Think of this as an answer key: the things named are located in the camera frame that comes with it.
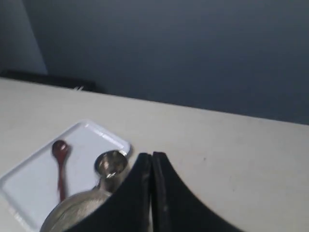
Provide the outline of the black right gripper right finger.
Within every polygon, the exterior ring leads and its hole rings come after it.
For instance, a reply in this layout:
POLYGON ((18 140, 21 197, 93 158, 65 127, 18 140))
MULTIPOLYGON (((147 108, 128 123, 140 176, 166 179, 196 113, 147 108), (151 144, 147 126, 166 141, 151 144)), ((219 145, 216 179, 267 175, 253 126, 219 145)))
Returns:
POLYGON ((151 197, 155 232, 239 232, 181 180, 163 152, 152 155, 151 197))

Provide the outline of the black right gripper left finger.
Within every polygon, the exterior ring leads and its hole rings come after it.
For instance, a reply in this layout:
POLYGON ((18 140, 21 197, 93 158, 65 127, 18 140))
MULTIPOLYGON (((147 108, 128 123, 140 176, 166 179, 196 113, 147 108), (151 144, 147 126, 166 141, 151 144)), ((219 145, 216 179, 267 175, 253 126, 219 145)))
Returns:
POLYGON ((140 153, 120 187, 68 232, 147 232, 152 157, 140 153))

